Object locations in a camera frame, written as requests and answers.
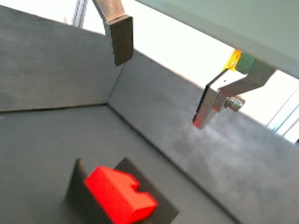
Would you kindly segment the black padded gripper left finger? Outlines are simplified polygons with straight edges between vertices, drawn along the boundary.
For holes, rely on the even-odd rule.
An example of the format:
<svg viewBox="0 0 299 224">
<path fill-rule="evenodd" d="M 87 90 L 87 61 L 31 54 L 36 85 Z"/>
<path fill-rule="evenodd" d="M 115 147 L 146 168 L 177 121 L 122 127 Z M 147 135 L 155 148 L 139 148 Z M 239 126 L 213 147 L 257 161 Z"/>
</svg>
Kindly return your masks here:
<svg viewBox="0 0 299 224">
<path fill-rule="evenodd" d="M 122 0 L 92 0 L 92 3 L 103 19 L 115 65 L 120 66 L 134 56 L 134 18 L 126 14 Z"/>
</svg>

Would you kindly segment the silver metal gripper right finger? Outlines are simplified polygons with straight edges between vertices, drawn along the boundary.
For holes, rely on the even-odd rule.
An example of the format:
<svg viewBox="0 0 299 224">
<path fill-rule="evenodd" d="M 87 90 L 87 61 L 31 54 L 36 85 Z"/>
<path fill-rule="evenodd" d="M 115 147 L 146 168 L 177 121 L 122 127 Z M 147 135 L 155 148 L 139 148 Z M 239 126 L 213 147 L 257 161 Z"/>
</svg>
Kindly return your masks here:
<svg viewBox="0 0 299 224">
<path fill-rule="evenodd" d="M 239 72 L 243 74 L 243 77 L 231 83 L 225 82 L 215 86 L 229 71 Z M 277 69 L 274 67 L 247 53 L 234 52 L 222 72 L 206 85 L 193 118 L 194 126 L 202 129 L 215 116 L 215 113 L 219 113 L 223 108 L 238 112 L 246 103 L 241 95 L 262 88 L 275 72 Z"/>
</svg>

